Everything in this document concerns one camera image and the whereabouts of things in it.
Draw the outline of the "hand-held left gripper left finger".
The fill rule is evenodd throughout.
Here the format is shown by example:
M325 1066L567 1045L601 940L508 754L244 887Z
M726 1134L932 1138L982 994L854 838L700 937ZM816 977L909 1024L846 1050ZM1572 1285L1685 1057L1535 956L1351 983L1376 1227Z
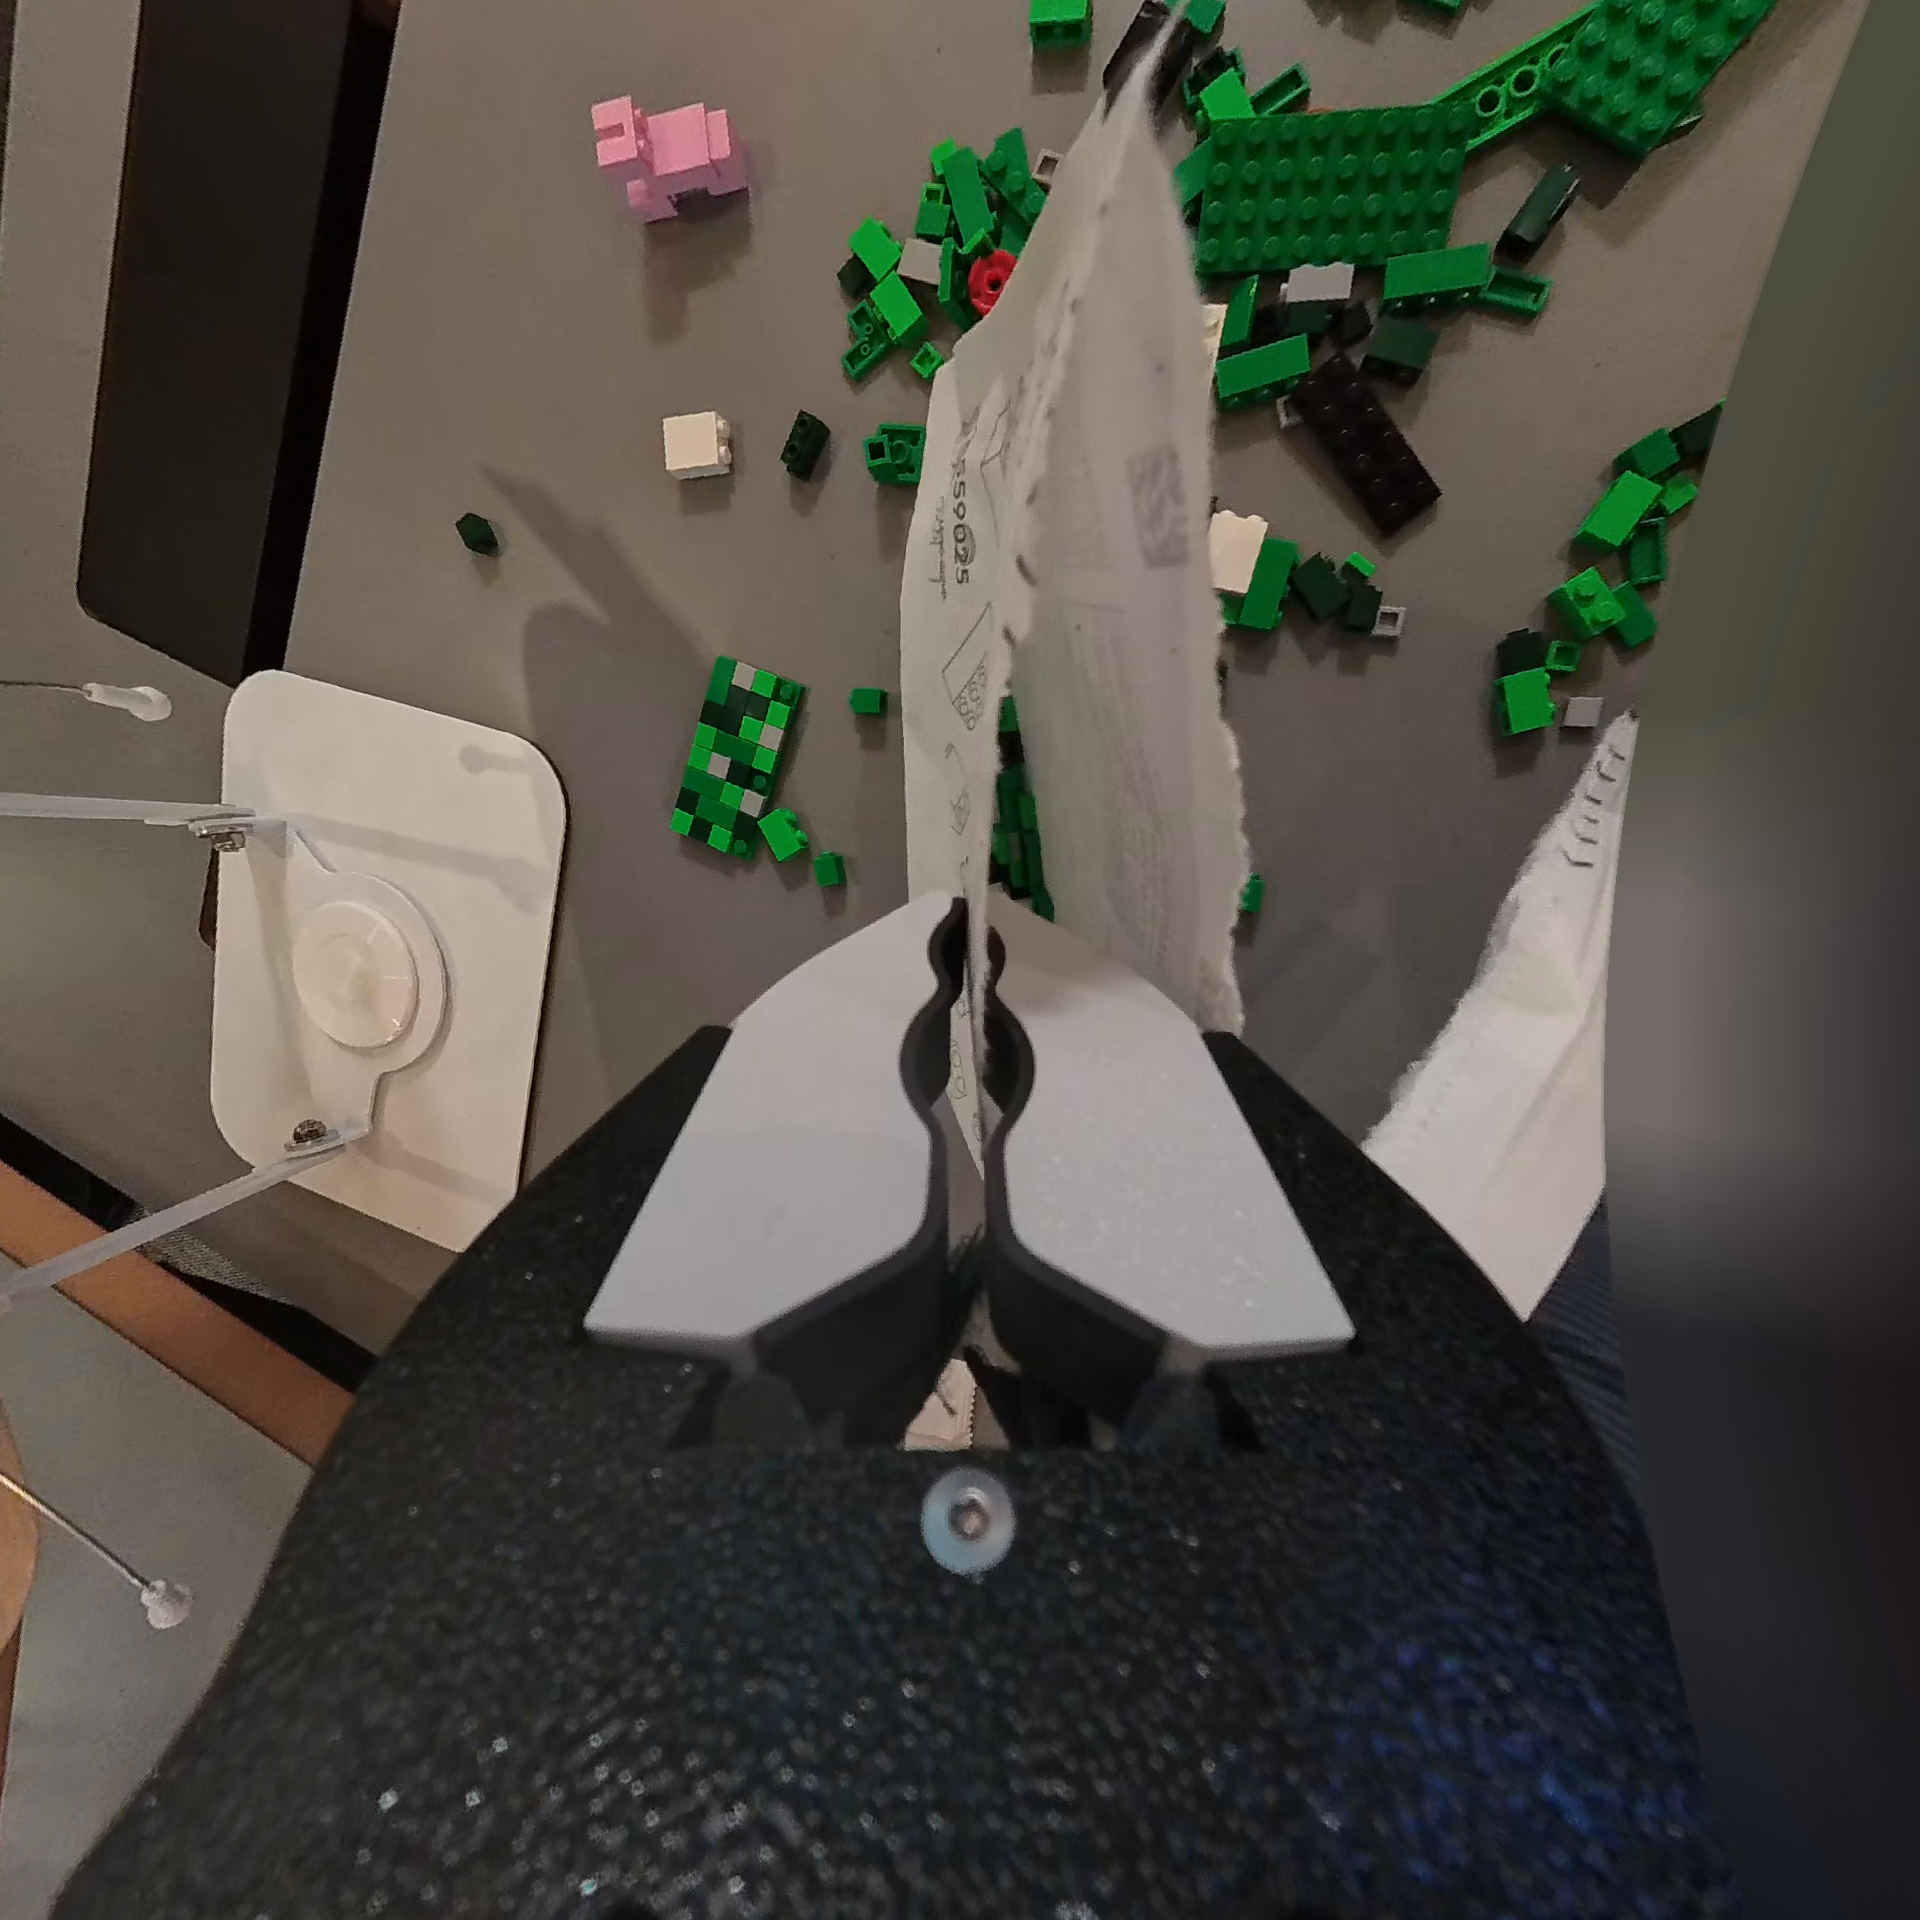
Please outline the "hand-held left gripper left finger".
M965 899L924 894L734 1021L587 1311L747 1371L904 1371L944 1319Z

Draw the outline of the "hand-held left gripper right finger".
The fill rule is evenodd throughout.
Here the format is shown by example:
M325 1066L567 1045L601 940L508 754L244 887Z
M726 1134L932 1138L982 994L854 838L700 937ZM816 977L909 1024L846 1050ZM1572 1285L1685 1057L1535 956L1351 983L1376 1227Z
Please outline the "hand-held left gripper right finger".
M1203 1028L1050 921L997 921L987 1297L1042 1381L1333 1353L1354 1321Z

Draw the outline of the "white printed paper bag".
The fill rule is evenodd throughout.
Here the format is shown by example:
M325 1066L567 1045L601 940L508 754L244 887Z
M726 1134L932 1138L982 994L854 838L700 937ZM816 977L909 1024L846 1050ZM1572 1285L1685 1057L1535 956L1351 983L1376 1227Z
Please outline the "white printed paper bag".
M1019 707L1050 923L1205 1035L1242 1025L1248 845L1208 552L1215 363L1158 137L1164 45L1102 87L927 416L910 535L929 555L901 583L909 892L969 903L948 1092L984 1177L990 930L1045 921L990 881L1003 696ZM1011 1358L1113 1427L1151 1381L1045 1381Z

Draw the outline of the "grey desk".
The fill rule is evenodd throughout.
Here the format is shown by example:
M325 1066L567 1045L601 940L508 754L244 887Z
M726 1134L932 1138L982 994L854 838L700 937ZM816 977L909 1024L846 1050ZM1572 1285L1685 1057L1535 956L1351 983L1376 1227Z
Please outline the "grey desk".
M1382 539L1273 408L1216 419L1213 493L1304 554L1367 552L1393 644L1289 603L1228 672L1258 920L1244 1035L1354 1139L1448 1021L1491 921L1586 757L1501 748L1492 649L1542 620L1617 455L1735 385L1770 257L1867 4L1777 4L1682 140L1632 164L1545 118L1475 153L1453 235L1491 242L1551 167L1541 318L1446 319L1382 401L1442 497ZM869 218L910 225L927 159L1023 128L1066 150L1134 4L1034 60L1024 4L400 4L286 663L535 741L571 816L536 1171L685 1035L907 892L898 686L912 493L863 440L924 419L894 356L842 369L837 271ZM601 171L593 106L722 108L749 187L647 224ZM676 481L661 419L718 411L732 473ZM798 409L828 450L794 481ZM493 517L501 558L454 522ZM670 827L716 657L804 683L781 779L811 851ZM823 889L819 851L846 886Z

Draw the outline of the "green mosaic plate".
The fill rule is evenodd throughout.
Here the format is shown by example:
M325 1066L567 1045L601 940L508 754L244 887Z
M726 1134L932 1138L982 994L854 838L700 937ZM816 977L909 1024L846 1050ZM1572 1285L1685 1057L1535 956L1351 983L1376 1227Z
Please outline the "green mosaic plate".
M716 655L670 813L676 836L732 857L767 847L759 817L781 804L806 686Z

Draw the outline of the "person's blue ribbed sweater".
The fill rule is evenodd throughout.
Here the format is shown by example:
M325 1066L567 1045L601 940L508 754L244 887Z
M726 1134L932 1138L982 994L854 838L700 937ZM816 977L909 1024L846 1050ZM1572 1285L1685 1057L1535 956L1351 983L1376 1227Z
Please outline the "person's blue ribbed sweater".
M1529 1318L1572 1398L1644 1513L1640 1448L1620 1349L1608 1198L1600 1195L1556 1280Z

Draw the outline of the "grey table with wooden edge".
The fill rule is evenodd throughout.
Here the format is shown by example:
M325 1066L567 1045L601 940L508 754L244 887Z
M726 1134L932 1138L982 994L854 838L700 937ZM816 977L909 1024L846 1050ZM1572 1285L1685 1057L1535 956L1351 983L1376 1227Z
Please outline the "grey table with wooden edge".
M5 1307L3 1913L63 1883L198 1708L350 1390L152 1260Z

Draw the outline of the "long black plate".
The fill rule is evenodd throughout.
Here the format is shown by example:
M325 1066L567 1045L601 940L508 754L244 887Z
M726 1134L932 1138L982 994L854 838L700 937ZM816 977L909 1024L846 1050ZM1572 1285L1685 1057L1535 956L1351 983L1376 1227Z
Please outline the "long black plate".
M1441 501L1426 463L1342 348L1333 348L1290 400L1380 535L1398 535Z

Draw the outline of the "curved row of green bricks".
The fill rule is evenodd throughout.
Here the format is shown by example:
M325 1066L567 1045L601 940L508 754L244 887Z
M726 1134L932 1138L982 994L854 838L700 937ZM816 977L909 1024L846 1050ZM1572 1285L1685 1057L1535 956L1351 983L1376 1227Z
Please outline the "curved row of green bricks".
M1672 535L1703 491L1724 403L1658 426L1625 445L1569 543L1571 572L1537 626L1495 645L1488 693L1495 741L1599 728L1604 700L1582 689L1586 657L1644 651L1661 631L1657 599L1672 569Z

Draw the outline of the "pile of green bricks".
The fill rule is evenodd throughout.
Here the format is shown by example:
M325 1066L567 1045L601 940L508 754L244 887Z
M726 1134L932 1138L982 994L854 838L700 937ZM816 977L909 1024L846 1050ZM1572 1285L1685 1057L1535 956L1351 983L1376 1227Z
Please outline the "pile of green bricks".
M1173 167L1173 196L1186 221L1191 257L1203 196L1200 152L1218 124L1295 111L1368 110L1317 108L1308 68L1298 60L1255 84L1247 52L1226 39L1228 12L1230 4L1138 4L1102 70L1102 86L1117 89L1137 60L1166 35L1164 60L1153 79L1155 106L1176 108L1191 130L1189 152ZM1717 78L1648 155L1699 126ZM1419 103L1430 103L1430 97L1403 106ZM1566 124L1631 162L1644 162L1575 126L1542 97L1541 110L1525 126L1476 150L1466 148L1460 176L1468 157L1538 120ZM1058 167L1058 155L1030 150L1020 126L1006 128L984 150L957 140L931 148L907 233L901 235L881 218L866 218L848 235L837 286L848 301L848 348L841 363L851 383L869 378L893 353L901 353L924 382L938 376L946 353L934 335L934 312L955 334L952 343L984 319L973 314L967 300L969 264L994 249L1020 259ZM1330 349L1342 349L1357 363L1376 398L1382 385L1412 390L1439 348L1437 322L1466 312L1541 319L1552 277L1535 264L1571 211L1578 184L1581 174L1572 164L1542 171L1491 242L1455 242L1451 232L1442 249L1401 253L1380 266L1334 261L1244 279L1205 281L1196 276L1205 291L1226 293L1224 301L1205 305L1215 403L1224 414L1273 403L1287 419L1290 395ZM1269 533L1244 596L1216 594L1228 624L1244 630L1276 626L1298 560L1296 545Z

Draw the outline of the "large green studded plate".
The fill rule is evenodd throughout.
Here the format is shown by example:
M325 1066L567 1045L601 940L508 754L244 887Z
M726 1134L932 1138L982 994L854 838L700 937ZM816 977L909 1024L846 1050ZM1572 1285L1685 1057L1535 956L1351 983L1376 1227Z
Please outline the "large green studded plate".
M1773 12L1773 1L1596 1L1548 60L1542 97L1644 159Z
M1205 142L1200 279L1380 267L1451 242L1476 114L1466 103L1232 118Z

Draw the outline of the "pink brick pig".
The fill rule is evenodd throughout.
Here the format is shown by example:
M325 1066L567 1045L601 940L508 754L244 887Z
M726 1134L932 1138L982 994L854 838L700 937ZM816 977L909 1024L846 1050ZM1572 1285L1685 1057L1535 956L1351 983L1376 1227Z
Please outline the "pink brick pig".
M631 95L590 106L594 162L617 180L649 225L674 221L691 196L726 197L751 187L749 152L726 108L694 101L659 111Z

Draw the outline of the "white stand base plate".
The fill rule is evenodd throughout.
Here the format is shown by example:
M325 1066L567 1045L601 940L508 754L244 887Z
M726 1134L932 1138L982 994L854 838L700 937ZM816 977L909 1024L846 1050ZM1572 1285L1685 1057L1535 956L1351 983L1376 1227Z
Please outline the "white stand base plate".
M8 1269L7 1304L285 1183L449 1252L513 1202L567 842L530 739L269 669L231 696L216 799L8 790L3 812L214 847L208 1108L247 1164Z

